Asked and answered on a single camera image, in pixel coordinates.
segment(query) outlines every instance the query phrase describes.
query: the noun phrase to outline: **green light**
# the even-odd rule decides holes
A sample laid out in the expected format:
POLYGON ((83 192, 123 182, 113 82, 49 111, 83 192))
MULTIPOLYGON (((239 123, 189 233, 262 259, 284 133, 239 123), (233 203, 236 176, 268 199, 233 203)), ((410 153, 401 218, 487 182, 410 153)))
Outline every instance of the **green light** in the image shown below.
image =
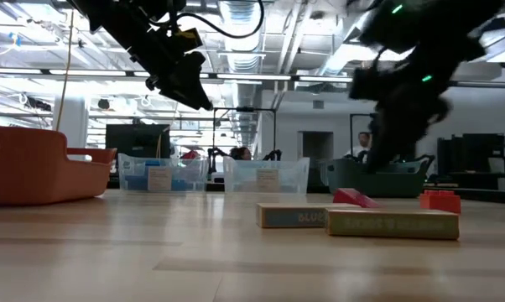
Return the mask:
POLYGON ((395 9, 393 9, 393 13, 397 13, 402 8, 403 8, 402 4, 398 5, 395 9))

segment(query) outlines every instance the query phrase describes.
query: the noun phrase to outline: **blue label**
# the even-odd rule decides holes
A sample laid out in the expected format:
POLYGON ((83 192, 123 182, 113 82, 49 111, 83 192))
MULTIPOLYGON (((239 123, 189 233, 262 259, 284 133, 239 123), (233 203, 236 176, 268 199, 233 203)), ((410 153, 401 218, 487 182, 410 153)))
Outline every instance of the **blue label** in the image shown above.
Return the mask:
POLYGON ((323 227, 325 209, 263 209, 266 227, 323 227))

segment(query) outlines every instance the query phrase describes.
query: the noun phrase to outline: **orange plastic bin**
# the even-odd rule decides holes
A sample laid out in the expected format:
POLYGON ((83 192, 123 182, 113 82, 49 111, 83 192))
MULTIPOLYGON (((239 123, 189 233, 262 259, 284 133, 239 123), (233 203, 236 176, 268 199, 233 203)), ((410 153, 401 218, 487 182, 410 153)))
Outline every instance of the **orange plastic bin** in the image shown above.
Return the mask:
POLYGON ((116 149, 67 148, 49 130, 0 127, 0 206, 92 198, 105 192, 116 149), (90 155, 92 161, 67 155, 90 155))

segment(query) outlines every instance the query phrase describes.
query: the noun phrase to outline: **red block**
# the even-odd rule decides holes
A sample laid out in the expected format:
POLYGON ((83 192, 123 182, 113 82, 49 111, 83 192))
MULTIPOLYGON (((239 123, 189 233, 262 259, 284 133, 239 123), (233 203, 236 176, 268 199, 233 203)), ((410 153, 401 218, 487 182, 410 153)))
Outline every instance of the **red block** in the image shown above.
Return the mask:
POLYGON ((376 208, 380 205, 370 197, 361 194, 355 189, 338 189, 333 198, 333 203, 346 203, 363 208, 376 208))
POLYGON ((419 199, 420 207, 423 209, 461 214, 461 198, 453 191, 425 190, 419 199))

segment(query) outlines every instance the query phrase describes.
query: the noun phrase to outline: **dark teal bin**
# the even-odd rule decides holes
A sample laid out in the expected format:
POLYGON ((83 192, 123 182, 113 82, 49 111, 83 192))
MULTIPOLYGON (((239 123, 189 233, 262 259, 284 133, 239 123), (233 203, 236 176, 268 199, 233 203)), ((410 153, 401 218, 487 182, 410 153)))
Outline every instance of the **dark teal bin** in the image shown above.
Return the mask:
POLYGON ((420 161, 390 164, 376 174, 364 173, 364 164, 353 159, 336 159, 327 165, 331 193, 336 189, 355 189, 371 197, 414 198, 422 192, 433 156, 420 161))

